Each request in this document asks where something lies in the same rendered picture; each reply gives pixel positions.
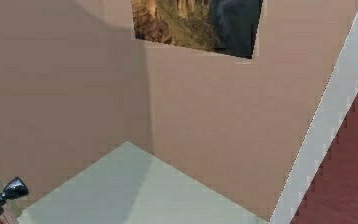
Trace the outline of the dark red room door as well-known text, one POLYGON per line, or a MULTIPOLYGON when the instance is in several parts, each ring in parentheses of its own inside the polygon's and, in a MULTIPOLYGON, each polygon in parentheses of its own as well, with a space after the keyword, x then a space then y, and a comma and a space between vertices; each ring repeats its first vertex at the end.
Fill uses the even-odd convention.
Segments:
POLYGON ((358 224, 358 93, 290 224, 358 224))

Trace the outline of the framed landscape wall picture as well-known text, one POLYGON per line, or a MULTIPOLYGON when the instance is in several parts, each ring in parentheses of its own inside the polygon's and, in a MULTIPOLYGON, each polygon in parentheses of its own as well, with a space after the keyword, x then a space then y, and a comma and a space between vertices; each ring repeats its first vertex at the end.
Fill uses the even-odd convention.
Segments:
POLYGON ((135 37, 251 59, 263 0, 131 0, 135 37))

